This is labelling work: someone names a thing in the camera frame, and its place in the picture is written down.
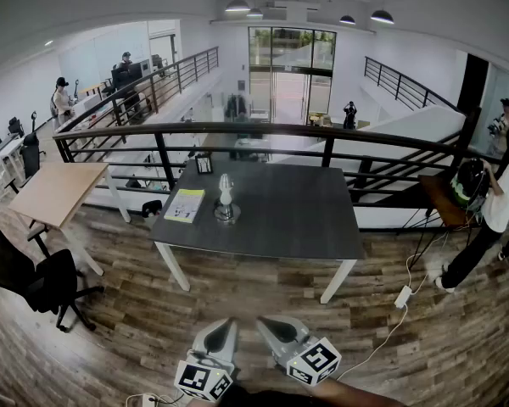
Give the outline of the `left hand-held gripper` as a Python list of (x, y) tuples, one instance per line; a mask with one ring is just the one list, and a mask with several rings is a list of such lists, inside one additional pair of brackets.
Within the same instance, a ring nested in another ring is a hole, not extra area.
[(200, 330), (187, 358), (178, 364), (175, 388), (191, 399), (219, 401), (233, 384), (237, 341), (238, 323), (234, 318), (214, 321)]

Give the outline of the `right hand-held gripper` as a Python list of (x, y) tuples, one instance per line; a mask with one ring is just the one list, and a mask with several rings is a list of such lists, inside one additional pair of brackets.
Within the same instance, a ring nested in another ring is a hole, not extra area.
[(299, 343), (308, 336), (309, 329), (296, 318), (261, 315), (256, 326), (286, 374), (307, 386), (318, 385), (340, 364), (342, 355), (326, 337)]

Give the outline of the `person's right forearm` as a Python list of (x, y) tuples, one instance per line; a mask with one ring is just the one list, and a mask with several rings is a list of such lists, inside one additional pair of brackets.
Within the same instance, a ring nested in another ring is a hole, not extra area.
[(311, 396), (332, 407), (407, 407), (398, 400), (370, 393), (330, 378), (314, 387), (306, 386), (305, 390)]

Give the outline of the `white desk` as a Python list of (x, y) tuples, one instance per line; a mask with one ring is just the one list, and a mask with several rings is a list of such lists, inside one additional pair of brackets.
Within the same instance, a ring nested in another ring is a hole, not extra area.
[(16, 137), (0, 148), (0, 195), (6, 191), (8, 180), (24, 180), (24, 163), (20, 154), (23, 141), (23, 137)]

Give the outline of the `person's black clothing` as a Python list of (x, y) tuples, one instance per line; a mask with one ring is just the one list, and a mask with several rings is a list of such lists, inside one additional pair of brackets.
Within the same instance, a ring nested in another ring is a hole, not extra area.
[(186, 407), (317, 407), (317, 403), (298, 394), (277, 391), (249, 393), (241, 387), (233, 387), (214, 403), (192, 399)]

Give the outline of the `white power strip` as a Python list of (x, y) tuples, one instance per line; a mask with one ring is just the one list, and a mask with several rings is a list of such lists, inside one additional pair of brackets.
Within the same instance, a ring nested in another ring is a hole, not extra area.
[(155, 393), (137, 393), (126, 398), (124, 407), (179, 407), (182, 395), (175, 398)]

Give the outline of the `white power adapter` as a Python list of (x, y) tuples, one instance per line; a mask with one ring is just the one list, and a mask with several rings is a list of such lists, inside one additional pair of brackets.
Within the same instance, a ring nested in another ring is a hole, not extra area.
[(400, 290), (399, 295), (394, 301), (395, 307), (397, 309), (403, 309), (406, 306), (407, 301), (411, 294), (412, 294), (411, 288), (407, 285), (403, 286), (402, 289)]

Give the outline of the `dark grey table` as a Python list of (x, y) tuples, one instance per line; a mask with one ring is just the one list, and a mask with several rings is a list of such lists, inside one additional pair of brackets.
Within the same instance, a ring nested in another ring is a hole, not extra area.
[[(192, 223), (159, 215), (149, 238), (180, 287), (190, 284), (172, 247), (262, 258), (337, 260), (340, 265), (320, 301), (337, 292), (364, 250), (342, 170), (296, 164), (216, 161), (200, 174), (194, 161), (182, 172), (167, 203), (182, 189), (202, 190)], [(219, 180), (232, 179), (238, 220), (228, 226), (214, 215)]]

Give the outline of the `yellow-green and white book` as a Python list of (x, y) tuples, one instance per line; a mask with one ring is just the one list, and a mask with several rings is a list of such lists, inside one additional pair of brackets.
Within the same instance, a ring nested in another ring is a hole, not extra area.
[(179, 189), (165, 212), (166, 220), (192, 224), (204, 199), (205, 190)]

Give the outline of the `black metal railing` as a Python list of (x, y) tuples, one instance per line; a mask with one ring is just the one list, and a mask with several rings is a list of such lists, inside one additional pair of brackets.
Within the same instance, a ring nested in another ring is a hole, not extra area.
[(465, 131), (436, 142), (374, 130), (271, 123), (176, 122), (107, 125), (54, 138), (68, 163), (105, 163), (123, 192), (167, 198), (188, 164), (203, 159), (308, 165), (339, 170), (362, 231), (443, 225), (420, 189), (424, 175), (452, 177), (475, 157)]
[(367, 56), (364, 63), (364, 76), (411, 111), (438, 105), (460, 113), (457, 106), (422, 83)]
[[(130, 67), (133, 83), (120, 91), (115, 90), (80, 116), (60, 126), (58, 134), (64, 136), (75, 131), (139, 123), (218, 67), (218, 47), (195, 53), (146, 75), (141, 73), (140, 64), (133, 64)], [(128, 118), (122, 97), (124, 92), (132, 89), (139, 95), (139, 111)]]

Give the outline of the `brown wooden side table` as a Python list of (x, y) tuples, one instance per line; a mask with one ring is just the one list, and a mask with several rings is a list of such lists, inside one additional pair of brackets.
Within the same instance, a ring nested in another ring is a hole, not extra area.
[[(416, 250), (411, 260), (406, 263), (408, 270), (435, 243), (438, 231), (466, 230), (468, 232), (467, 240), (470, 241), (473, 228), (478, 227), (478, 222), (475, 219), (476, 215), (468, 213), (465, 208), (461, 208), (457, 204), (452, 197), (450, 183), (445, 178), (442, 176), (420, 175), (418, 180), (423, 193), (428, 198), (428, 206), (426, 209), (417, 209), (401, 229), (402, 231), (408, 231), (418, 226), (421, 227), (421, 237), (417, 242)], [(435, 229), (434, 234), (424, 248), (420, 249), (424, 233), (428, 230), (427, 226), (437, 220), (440, 222), (440, 226)]]

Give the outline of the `light wooden table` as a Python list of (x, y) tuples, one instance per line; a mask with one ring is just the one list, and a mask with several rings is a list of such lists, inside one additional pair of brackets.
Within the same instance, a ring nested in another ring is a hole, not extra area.
[(124, 221), (129, 223), (131, 217), (106, 163), (46, 162), (16, 194), (8, 207), (17, 215), (61, 231), (75, 253), (101, 276), (103, 269), (68, 227), (87, 196), (101, 180), (106, 181), (116, 208), (119, 209)]

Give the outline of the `clothes rack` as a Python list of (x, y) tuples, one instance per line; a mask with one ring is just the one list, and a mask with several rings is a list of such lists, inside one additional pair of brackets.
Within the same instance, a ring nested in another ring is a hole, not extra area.
[(245, 122), (248, 119), (245, 97), (231, 94), (224, 109), (226, 122)]

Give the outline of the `black and green helmet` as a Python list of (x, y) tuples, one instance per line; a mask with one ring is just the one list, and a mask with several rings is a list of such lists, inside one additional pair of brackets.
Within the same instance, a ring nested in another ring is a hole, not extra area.
[(479, 158), (463, 162), (450, 182), (456, 204), (474, 211), (482, 206), (489, 189), (489, 175)]

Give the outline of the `glass entrance door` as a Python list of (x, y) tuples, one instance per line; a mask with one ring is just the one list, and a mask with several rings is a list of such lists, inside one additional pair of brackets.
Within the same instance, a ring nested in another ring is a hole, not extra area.
[(248, 33), (251, 111), (271, 123), (314, 125), (329, 110), (337, 34), (286, 27)]

